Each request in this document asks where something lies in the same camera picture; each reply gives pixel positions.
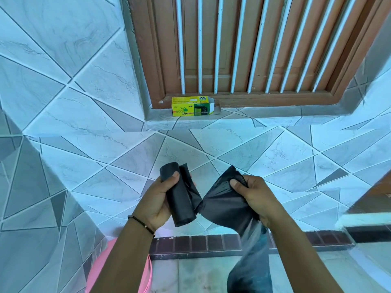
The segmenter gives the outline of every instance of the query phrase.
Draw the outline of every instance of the left hand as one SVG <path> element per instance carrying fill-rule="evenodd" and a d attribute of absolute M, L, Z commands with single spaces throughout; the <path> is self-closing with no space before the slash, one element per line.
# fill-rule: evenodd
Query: left hand
<path fill-rule="evenodd" d="M 149 228 L 156 231 L 170 218 L 171 213 L 167 203 L 166 192 L 179 181 L 179 173 L 162 182 L 161 177 L 148 188 L 138 203 L 133 215 L 143 221 Z"/>

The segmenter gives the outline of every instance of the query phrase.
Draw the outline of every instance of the yellow box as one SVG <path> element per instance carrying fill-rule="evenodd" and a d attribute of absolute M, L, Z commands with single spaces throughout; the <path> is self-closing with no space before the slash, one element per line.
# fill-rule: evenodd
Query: yellow box
<path fill-rule="evenodd" d="M 215 100 L 208 96 L 184 96 L 173 98 L 171 102 L 173 116 L 201 116 L 212 114 Z"/>

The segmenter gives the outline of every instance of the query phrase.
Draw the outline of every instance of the black bracelet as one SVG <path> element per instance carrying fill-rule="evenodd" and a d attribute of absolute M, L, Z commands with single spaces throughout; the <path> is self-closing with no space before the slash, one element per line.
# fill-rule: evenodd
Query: black bracelet
<path fill-rule="evenodd" d="M 133 218 L 134 220 L 139 222 L 142 226 L 144 226 L 146 228 L 146 230 L 148 230 L 151 233 L 151 235 L 153 235 L 153 237 L 155 237 L 155 233 L 153 232 L 153 230 L 150 229 L 143 221 L 141 221 L 140 219 L 138 219 L 137 217 L 135 217 L 133 215 L 129 215 L 127 218 L 128 219 Z"/>

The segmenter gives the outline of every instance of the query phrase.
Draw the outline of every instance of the brown door frame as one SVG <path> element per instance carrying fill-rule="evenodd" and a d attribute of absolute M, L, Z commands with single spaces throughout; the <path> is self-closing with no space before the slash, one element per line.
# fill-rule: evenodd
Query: brown door frame
<path fill-rule="evenodd" d="M 134 32 L 144 69 L 152 108 L 171 108 L 171 99 L 182 94 L 166 94 L 153 12 L 153 0 L 129 0 Z M 391 10 L 391 0 L 368 0 L 349 37 L 330 78 L 326 91 L 311 93 L 203 93 L 217 99 L 224 108 L 270 107 L 292 105 L 332 105 L 339 102 L 364 60 L 384 20 Z M 187 96 L 198 95 L 186 93 Z"/>

